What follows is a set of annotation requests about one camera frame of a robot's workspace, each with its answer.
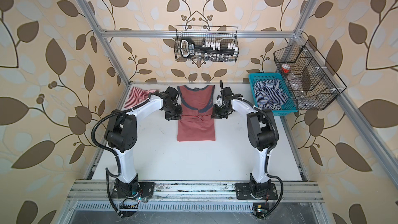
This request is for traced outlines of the maroon tank top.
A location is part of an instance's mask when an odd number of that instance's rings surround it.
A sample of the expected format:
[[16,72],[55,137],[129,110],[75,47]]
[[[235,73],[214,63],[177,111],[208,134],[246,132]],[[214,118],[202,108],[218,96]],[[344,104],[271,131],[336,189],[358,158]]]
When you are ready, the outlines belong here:
[[215,122],[212,119],[214,85],[204,88],[178,86],[182,114],[178,121],[177,141],[215,141]]

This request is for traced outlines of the red white striped tank top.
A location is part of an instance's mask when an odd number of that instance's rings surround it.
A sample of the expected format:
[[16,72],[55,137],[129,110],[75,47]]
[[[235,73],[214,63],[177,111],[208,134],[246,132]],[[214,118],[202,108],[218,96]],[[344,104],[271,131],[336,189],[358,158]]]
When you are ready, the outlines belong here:
[[132,108],[148,99],[151,93],[156,92],[157,89],[141,89],[139,87],[132,87],[129,90],[127,99],[124,102],[123,110]]

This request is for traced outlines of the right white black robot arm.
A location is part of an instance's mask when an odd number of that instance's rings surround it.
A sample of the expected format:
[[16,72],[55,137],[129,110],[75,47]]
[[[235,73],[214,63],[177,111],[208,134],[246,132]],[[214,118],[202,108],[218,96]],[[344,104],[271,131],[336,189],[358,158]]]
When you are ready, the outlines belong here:
[[261,199],[272,191],[271,179],[279,179],[268,173],[271,151],[279,140],[275,118],[271,110],[263,110],[244,99],[241,94],[234,94],[230,87],[220,86],[220,95],[217,96],[211,117],[227,119],[234,112],[246,118],[249,142],[257,150],[248,188],[253,198]]

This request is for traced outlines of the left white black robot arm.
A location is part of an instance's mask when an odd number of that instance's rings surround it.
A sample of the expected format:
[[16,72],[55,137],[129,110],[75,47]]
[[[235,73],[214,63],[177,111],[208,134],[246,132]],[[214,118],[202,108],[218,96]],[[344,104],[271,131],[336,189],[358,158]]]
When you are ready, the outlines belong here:
[[133,147],[138,140],[138,124],[157,111],[163,111],[166,120],[180,120],[182,107],[178,104],[178,91],[168,87],[165,91],[130,89],[122,110],[114,110],[102,118],[91,131],[92,142],[113,154],[116,173],[105,169],[106,178],[114,178],[114,190],[120,195],[134,198],[145,190],[139,184],[135,169]]

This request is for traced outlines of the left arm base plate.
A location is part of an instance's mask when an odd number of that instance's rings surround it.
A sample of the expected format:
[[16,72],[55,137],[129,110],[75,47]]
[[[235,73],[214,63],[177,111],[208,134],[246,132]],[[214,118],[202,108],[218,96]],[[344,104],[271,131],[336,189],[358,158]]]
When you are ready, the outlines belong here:
[[111,191],[112,198],[125,199],[138,197],[150,198],[154,193],[155,182],[131,182],[130,184],[116,180]]

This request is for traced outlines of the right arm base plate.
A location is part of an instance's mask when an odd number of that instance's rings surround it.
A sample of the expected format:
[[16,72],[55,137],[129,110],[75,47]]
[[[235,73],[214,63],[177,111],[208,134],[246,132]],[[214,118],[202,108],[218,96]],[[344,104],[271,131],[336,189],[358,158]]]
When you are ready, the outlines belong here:
[[276,185],[272,181],[265,183],[236,183],[236,198],[239,200],[277,200]]

